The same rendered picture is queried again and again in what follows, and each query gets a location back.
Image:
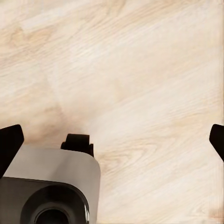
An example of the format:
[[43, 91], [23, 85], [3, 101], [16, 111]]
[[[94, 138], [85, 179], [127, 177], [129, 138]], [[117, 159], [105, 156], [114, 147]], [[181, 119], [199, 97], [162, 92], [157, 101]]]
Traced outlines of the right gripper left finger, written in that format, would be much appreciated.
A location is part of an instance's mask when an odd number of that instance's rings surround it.
[[0, 180], [24, 142], [20, 124], [0, 129]]

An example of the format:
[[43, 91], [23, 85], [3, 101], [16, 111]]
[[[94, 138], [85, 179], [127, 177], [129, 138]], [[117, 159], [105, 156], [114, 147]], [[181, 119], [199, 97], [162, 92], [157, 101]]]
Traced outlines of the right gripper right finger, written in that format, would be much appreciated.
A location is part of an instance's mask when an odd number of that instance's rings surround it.
[[209, 140], [224, 162], [224, 126], [214, 124]]

